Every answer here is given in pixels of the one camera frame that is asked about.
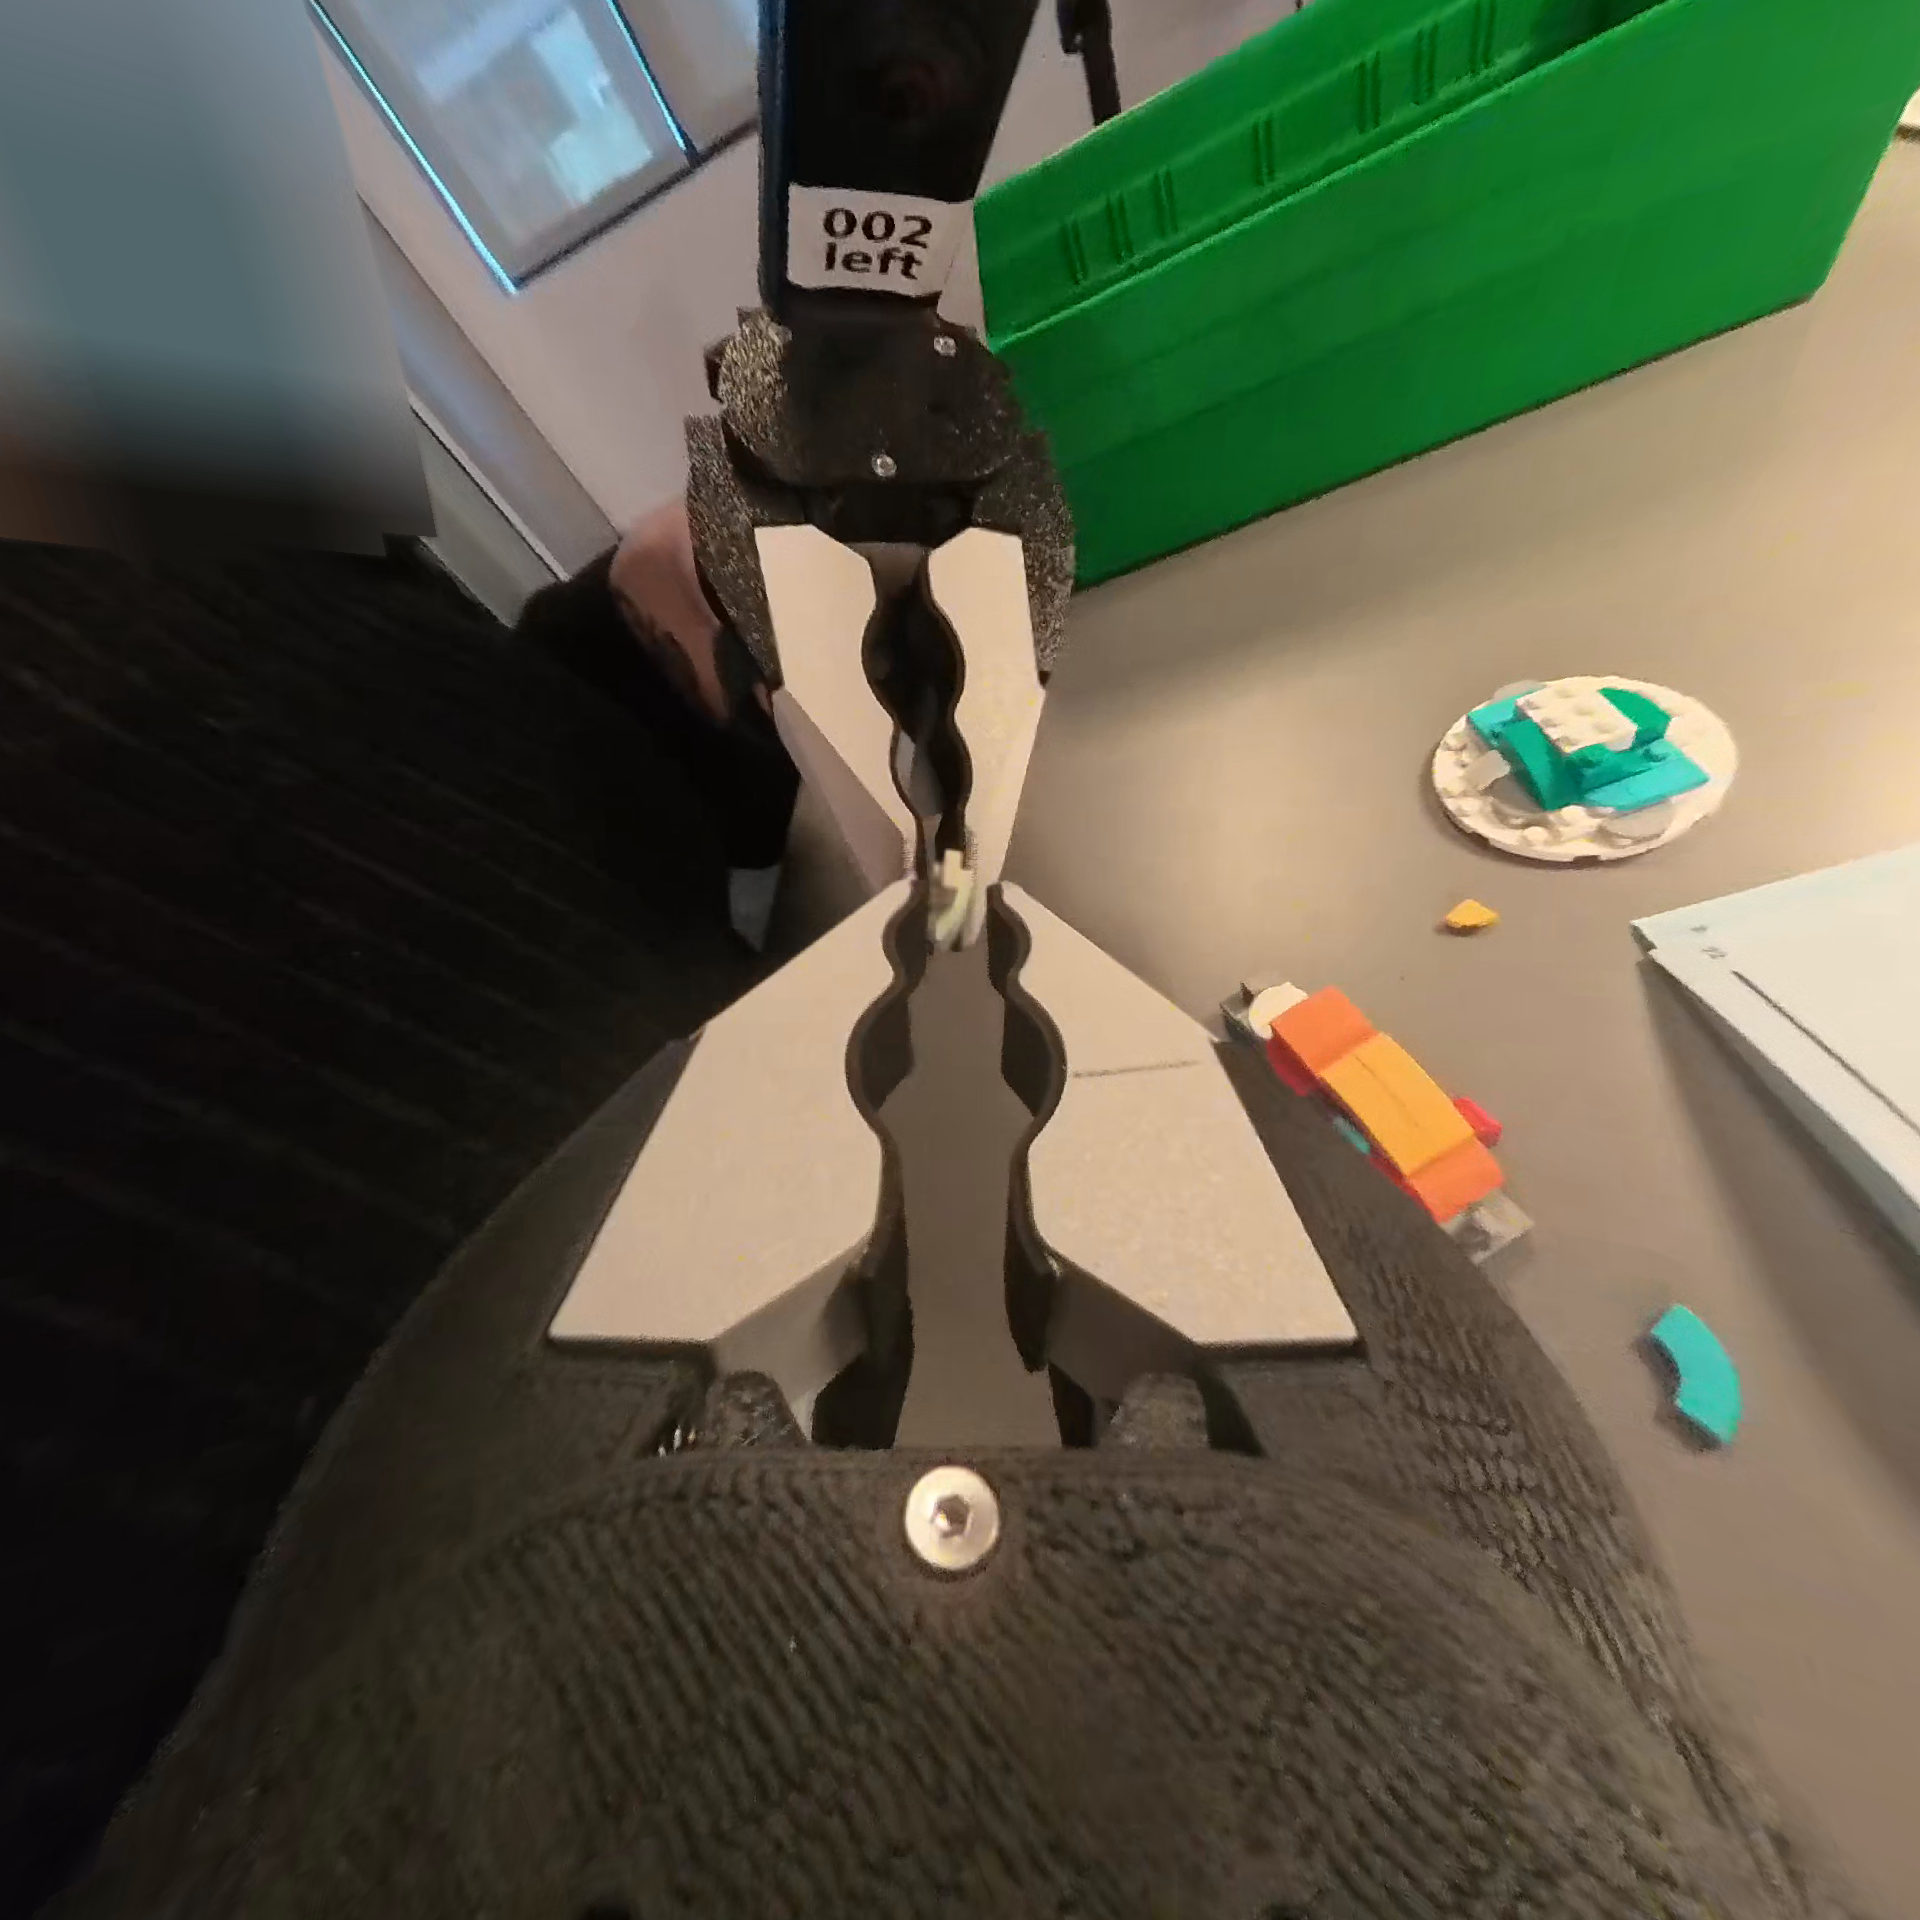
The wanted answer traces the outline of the person's black knit sweater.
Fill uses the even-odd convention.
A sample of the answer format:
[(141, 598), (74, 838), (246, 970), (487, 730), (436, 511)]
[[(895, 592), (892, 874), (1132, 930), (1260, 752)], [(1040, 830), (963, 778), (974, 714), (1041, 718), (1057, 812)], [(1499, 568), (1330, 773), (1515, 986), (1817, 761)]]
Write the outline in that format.
[(2, 1918), (73, 1881), (452, 1251), (749, 986), (796, 800), (597, 557), (2, 541)]

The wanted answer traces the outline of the orange lego balloon build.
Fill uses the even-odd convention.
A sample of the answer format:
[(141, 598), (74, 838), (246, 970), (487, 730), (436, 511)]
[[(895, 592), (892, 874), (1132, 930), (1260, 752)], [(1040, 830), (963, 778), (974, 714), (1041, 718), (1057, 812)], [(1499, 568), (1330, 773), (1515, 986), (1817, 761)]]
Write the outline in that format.
[(1470, 1261), (1490, 1263), (1534, 1231), (1502, 1164), (1504, 1123), (1451, 1089), (1348, 993), (1245, 978), (1219, 1017)]

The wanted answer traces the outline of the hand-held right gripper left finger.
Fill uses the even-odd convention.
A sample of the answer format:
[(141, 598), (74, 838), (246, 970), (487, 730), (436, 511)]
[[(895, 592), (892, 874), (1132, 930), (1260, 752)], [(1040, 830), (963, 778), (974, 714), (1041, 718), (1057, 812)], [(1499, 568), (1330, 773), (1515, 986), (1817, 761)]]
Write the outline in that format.
[(714, 1014), (549, 1323), (566, 1348), (778, 1381), (831, 1445), (895, 1445), (916, 1362), (906, 1172), (920, 885), (897, 879)]

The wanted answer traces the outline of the open instruction booklet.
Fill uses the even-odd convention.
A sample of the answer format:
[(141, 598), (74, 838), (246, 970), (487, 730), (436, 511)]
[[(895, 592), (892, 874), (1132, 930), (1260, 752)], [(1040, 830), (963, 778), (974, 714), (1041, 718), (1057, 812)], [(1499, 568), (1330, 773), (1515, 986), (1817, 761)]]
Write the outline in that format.
[(1916, 845), (1630, 925), (1761, 1086), (1916, 1247)]

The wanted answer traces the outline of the white round lego base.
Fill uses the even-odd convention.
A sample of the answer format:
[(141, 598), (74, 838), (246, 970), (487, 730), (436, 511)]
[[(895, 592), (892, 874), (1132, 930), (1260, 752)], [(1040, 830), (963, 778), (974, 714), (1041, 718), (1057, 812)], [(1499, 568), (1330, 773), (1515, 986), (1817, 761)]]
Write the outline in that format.
[(1439, 736), (1428, 783), (1454, 830), (1533, 866), (1617, 866), (1726, 800), (1742, 752), (1706, 702), (1626, 677), (1515, 683)]

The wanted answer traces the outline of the black tripod stand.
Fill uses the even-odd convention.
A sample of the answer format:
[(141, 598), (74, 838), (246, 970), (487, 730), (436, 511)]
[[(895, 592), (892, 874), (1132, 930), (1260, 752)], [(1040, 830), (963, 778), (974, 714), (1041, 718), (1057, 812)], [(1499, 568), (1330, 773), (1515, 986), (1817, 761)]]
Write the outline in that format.
[(1104, 126), (1121, 115), (1121, 78), (1114, 50), (1109, 3), (1055, 3), (1055, 32), (1063, 52), (1078, 60), (1091, 103), (1091, 126)]

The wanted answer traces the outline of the person's left hand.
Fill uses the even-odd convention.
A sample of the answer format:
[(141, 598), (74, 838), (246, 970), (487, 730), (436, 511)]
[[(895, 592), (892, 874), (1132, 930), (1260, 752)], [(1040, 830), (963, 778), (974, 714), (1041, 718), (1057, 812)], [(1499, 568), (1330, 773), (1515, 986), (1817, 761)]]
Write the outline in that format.
[(636, 516), (610, 556), (610, 594), (636, 645), (710, 722), (727, 722), (721, 618), (697, 568), (685, 498)]

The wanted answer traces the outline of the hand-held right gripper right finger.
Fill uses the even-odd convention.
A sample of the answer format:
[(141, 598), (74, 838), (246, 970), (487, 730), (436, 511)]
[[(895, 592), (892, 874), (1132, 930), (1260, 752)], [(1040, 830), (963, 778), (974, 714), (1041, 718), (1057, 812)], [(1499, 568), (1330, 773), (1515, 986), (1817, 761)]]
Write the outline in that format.
[(1029, 1126), (1006, 1197), (1002, 1298), (1064, 1445), (1139, 1381), (1239, 1430), (1224, 1369), (1355, 1362), (1362, 1339), (1213, 1030), (1017, 885), (985, 900), (998, 1074)]

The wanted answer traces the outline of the green plastic bin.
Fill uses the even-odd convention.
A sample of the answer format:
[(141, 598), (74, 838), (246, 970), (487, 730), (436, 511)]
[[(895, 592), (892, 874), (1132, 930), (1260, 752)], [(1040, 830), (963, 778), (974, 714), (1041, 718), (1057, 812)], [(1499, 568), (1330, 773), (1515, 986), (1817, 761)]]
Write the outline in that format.
[(1809, 299), (1916, 3), (1311, 3), (974, 207), (1078, 584)]

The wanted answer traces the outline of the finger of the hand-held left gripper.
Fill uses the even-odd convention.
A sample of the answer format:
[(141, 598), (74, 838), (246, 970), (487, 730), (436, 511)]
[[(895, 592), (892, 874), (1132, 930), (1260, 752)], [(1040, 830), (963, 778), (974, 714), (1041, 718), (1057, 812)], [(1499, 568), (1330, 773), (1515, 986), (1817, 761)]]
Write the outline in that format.
[(1021, 541), (963, 529), (912, 605), (912, 804), (933, 889), (998, 880), (1045, 709)]
[(778, 652), (770, 691), (781, 743), (861, 889), (920, 879), (920, 816), (900, 783), (906, 730), (886, 702), (869, 639), (880, 584), (869, 557), (810, 522), (756, 531)]

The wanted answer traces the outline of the glass window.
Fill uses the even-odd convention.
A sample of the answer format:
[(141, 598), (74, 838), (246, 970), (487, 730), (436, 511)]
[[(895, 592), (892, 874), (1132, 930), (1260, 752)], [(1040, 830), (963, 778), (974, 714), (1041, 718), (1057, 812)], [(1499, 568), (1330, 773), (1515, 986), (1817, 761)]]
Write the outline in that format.
[(310, 3), (504, 290), (756, 129), (757, 3)]

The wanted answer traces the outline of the teal curved lego piece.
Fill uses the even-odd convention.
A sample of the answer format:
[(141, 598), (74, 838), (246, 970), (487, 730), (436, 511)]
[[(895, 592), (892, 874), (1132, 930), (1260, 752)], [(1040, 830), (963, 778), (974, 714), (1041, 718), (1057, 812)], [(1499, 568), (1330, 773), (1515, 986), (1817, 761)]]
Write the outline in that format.
[(1672, 1304), (1650, 1323), (1643, 1353), (1662, 1381), (1669, 1417), (1691, 1442), (1731, 1445), (1744, 1420), (1744, 1384), (1718, 1331), (1696, 1308)]

